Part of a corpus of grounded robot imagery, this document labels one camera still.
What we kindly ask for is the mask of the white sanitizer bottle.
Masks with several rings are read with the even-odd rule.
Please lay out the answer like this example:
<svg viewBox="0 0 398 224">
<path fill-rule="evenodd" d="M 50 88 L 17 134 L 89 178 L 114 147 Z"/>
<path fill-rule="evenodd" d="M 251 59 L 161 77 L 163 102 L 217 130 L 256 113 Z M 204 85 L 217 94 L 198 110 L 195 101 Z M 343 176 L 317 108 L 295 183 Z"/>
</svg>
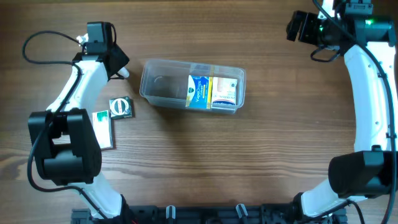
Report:
<svg viewBox="0 0 398 224">
<path fill-rule="evenodd" d="M 117 72 L 117 76 L 120 78 L 128 78 L 129 71 L 125 67 L 123 67 Z"/>
</svg>

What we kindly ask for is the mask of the dark green round-logo box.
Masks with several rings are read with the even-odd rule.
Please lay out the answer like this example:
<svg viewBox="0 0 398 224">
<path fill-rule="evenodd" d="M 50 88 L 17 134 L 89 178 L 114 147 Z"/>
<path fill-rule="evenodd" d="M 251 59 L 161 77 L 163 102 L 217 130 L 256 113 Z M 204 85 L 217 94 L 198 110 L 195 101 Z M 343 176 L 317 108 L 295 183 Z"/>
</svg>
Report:
<svg viewBox="0 0 398 224">
<path fill-rule="evenodd" d="M 112 119 L 123 119 L 133 116 L 133 107 L 128 96 L 110 99 L 109 108 Z"/>
</svg>

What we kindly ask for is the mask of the blue yellow VapoDrops box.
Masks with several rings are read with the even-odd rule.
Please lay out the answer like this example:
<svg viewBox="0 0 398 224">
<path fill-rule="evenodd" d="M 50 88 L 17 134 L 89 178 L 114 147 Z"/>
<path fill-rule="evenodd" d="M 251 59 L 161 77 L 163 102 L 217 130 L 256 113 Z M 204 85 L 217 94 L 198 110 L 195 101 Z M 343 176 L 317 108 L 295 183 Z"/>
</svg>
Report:
<svg viewBox="0 0 398 224">
<path fill-rule="evenodd" d="M 212 77 L 189 75 L 186 107 L 190 109 L 210 110 L 212 87 Z"/>
</svg>

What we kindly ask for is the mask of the white Hansaplast plaster box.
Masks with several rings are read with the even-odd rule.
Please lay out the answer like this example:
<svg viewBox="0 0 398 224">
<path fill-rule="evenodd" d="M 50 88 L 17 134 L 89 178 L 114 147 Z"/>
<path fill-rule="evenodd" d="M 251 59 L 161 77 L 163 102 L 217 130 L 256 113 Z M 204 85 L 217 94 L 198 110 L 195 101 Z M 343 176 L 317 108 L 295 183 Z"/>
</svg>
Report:
<svg viewBox="0 0 398 224">
<path fill-rule="evenodd" d="M 211 109 L 235 110 L 237 106 L 237 85 L 235 78 L 214 77 L 211 92 Z"/>
</svg>

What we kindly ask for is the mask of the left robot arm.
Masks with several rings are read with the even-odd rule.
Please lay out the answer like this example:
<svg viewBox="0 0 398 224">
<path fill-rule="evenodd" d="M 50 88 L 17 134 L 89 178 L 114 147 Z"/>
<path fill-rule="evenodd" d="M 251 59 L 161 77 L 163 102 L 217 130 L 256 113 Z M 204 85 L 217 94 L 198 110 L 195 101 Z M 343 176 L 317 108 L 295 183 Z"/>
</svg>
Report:
<svg viewBox="0 0 398 224">
<path fill-rule="evenodd" d="M 58 98 L 28 120 L 32 149 L 27 175 L 30 185 L 45 193 L 71 190 L 97 220 L 118 220 L 128 214 L 124 197 L 101 173 L 101 148 L 89 116 L 111 76 L 127 77 L 128 56 L 116 44 L 76 54 L 72 73 Z"/>
</svg>

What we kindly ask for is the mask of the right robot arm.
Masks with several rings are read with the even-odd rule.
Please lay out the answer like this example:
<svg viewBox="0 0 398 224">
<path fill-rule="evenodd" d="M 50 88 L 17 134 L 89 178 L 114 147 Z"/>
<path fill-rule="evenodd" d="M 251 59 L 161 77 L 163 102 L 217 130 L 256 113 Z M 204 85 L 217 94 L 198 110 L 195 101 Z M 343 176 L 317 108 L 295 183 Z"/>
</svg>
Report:
<svg viewBox="0 0 398 224">
<path fill-rule="evenodd" d="M 343 57 L 353 91 L 354 151 L 334 157 L 328 177 L 291 204 L 296 222 L 319 220 L 363 200 L 388 195 L 389 218 L 397 192 L 396 33 L 392 20 L 370 4 L 348 3 L 319 14 L 295 11 L 287 39 L 334 50 Z"/>
</svg>

